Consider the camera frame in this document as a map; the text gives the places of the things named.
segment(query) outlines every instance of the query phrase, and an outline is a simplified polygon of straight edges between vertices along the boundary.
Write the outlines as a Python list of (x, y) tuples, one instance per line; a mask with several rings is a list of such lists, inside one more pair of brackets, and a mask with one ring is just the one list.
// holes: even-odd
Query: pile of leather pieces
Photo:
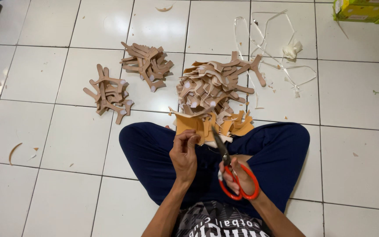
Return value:
[(173, 66), (172, 61), (165, 61), (163, 48), (148, 47), (136, 43), (128, 46), (121, 42), (125, 51), (131, 56), (121, 60), (122, 68), (140, 73), (140, 78), (146, 80), (150, 90), (155, 92), (158, 88), (165, 87), (163, 79)]
[(234, 114), (228, 101), (245, 103), (245, 98), (239, 97), (236, 91), (255, 93), (254, 89), (237, 85), (238, 75), (248, 70), (253, 70), (261, 86), (266, 86), (258, 70), (261, 57), (257, 55), (253, 61), (247, 62), (239, 60), (234, 51), (229, 63), (195, 62), (193, 67), (185, 69), (185, 75), (176, 86), (183, 113), (170, 108), (177, 117), (177, 134), (186, 129), (195, 129), (202, 137), (199, 145), (205, 143), (214, 146), (212, 127), (216, 128), (223, 141), (229, 142), (232, 142), (232, 135), (243, 136), (251, 131), (254, 126), (249, 112), (243, 122), (244, 111)]
[(90, 84), (97, 94), (87, 88), (84, 88), (83, 91), (94, 98), (97, 105), (96, 113), (101, 116), (105, 111), (112, 109), (118, 113), (116, 124), (120, 124), (123, 116), (130, 115), (131, 106), (134, 104), (132, 100), (125, 100), (129, 95), (125, 90), (128, 83), (122, 79), (110, 78), (109, 69), (107, 67), (102, 69), (100, 64), (97, 65), (97, 71), (99, 79), (97, 81), (90, 80)]
[(233, 141), (232, 135), (243, 136), (254, 128), (251, 124), (252, 117), (249, 116), (249, 110), (247, 114), (243, 110), (240, 110), (238, 114), (224, 112), (226, 118), (219, 118), (223, 121), (221, 125), (217, 122), (218, 115), (214, 112), (214, 107), (204, 109), (193, 115), (179, 113), (172, 110), (171, 107), (169, 107), (169, 110), (176, 116), (174, 121), (176, 134), (181, 134), (187, 129), (194, 129), (201, 137), (198, 145), (206, 144), (217, 148), (212, 132), (213, 127), (223, 142), (228, 141), (230, 143)]

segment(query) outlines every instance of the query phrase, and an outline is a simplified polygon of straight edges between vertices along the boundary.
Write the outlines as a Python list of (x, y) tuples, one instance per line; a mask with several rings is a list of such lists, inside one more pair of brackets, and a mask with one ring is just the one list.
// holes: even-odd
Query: scissors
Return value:
[(217, 149), (218, 149), (218, 151), (219, 151), (219, 153), (223, 159), (224, 171), (226, 173), (230, 174), (230, 176), (232, 176), (233, 181), (239, 185), (239, 195), (238, 196), (230, 193), (229, 190), (223, 184), (223, 175), (219, 170), (218, 182), (220, 183), (220, 186), (222, 187), (224, 193), (226, 193), (227, 196), (229, 196), (230, 198), (232, 198), (233, 200), (236, 200), (236, 201), (241, 200), (242, 197), (244, 197), (246, 199), (257, 198), (258, 194), (259, 194), (259, 190), (260, 190), (260, 185), (258, 184), (258, 181), (257, 181), (257, 178), (255, 177), (255, 175), (245, 165), (241, 164), (241, 168), (251, 177), (251, 179), (254, 181), (254, 186), (255, 186), (254, 193), (252, 195), (247, 195), (242, 190), (242, 187), (239, 184), (239, 179), (238, 179), (238, 176), (236, 175), (236, 173), (235, 173), (235, 176), (233, 176), (232, 172), (229, 170), (229, 168), (231, 168), (231, 166), (230, 166), (231, 159), (230, 159), (229, 152), (226, 149), (226, 146), (224, 145), (224, 143), (220, 139), (218, 133), (216, 132), (216, 130), (214, 129), (213, 126), (211, 127), (211, 130), (213, 132), (214, 140), (216, 141), (216, 144), (217, 144)]

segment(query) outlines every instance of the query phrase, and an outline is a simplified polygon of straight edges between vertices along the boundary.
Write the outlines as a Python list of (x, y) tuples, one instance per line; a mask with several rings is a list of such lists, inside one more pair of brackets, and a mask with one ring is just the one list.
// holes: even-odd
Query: red scissor handle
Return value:
[(252, 173), (252, 171), (250, 171), (247, 167), (245, 167), (245, 165), (241, 164), (241, 168), (251, 177), (251, 179), (254, 181), (254, 186), (255, 186), (255, 190), (254, 190), (254, 193), (252, 195), (247, 195), (243, 190), (242, 190), (242, 187), (241, 185), (239, 184), (239, 179), (238, 179), (238, 176), (236, 175), (236, 178), (233, 176), (232, 172), (230, 172), (229, 170), (229, 167), (228, 166), (225, 166), (224, 167), (224, 171), (228, 174), (230, 174), (230, 176), (232, 176), (232, 179), (235, 183), (237, 183), (239, 185), (239, 195), (236, 196), (236, 195), (233, 195), (232, 193), (230, 193), (228, 191), (228, 189), (224, 186), (223, 184), (223, 181), (219, 179), (219, 184), (221, 186), (221, 188), (223, 189), (224, 193), (226, 193), (227, 196), (229, 196), (230, 198), (232, 198), (233, 200), (236, 200), (236, 201), (239, 201), (242, 199), (242, 197), (246, 198), (246, 199), (255, 199), (258, 197), (258, 194), (259, 194), (259, 191), (260, 191), (260, 185), (258, 184), (258, 180), (257, 178), (255, 177), (255, 175)]

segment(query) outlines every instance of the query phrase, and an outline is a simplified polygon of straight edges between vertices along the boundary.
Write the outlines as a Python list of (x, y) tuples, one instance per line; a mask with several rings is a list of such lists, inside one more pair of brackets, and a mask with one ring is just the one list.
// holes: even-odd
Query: navy blue pants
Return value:
[[(119, 143), (131, 168), (158, 205), (168, 195), (176, 178), (169, 157), (174, 137), (174, 131), (149, 122), (130, 124), (119, 135)], [(263, 125), (227, 143), (230, 155), (252, 155), (247, 162), (261, 190), (282, 212), (298, 180), (308, 146), (308, 131), (296, 123)], [(228, 203), (251, 217), (261, 218), (249, 201), (234, 201), (220, 188), (217, 173), (221, 157), (218, 150), (196, 145), (195, 152), (197, 174), (181, 209), (196, 202), (216, 200)]]

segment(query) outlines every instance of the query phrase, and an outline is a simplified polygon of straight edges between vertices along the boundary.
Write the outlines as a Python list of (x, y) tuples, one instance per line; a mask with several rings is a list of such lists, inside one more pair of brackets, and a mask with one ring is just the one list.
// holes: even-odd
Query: knee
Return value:
[(149, 126), (150, 122), (140, 122), (127, 125), (121, 129), (119, 132), (119, 144), (121, 146), (126, 143), (134, 143), (140, 140), (141, 132), (144, 131), (145, 127)]
[(309, 147), (309, 132), (308, 130), (300, 124), (288, 124), (287, 132), (290, 134), (290, 137), (293, 138), (300, 148), (308, 149)]

